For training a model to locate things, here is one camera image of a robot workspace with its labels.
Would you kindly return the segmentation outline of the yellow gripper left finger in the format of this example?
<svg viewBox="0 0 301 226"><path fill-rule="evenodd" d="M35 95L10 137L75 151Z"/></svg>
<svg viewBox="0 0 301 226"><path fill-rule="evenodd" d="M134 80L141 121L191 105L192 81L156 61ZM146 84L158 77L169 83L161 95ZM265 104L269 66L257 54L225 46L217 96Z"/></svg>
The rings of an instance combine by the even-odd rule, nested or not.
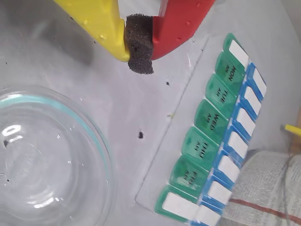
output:
<svg viewBox="0 0 301 226"><path fill-rule="evenodd" d="M125 21L120 17L117 0L56 0L55 3L116 59L129 61Z"/></svg>

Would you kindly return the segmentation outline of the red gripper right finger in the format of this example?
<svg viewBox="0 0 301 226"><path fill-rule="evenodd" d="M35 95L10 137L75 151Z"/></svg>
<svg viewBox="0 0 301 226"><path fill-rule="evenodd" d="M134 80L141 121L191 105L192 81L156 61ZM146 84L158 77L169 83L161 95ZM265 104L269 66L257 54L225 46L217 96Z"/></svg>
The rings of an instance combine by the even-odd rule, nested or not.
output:
<svg viewBox="0 0 301 226"><path fill-rule="evenodd" d="M189 40L213 4L214 0L163 0L158 16L127 16L125 42L130 70L152 74L152 62Z"/></svg>

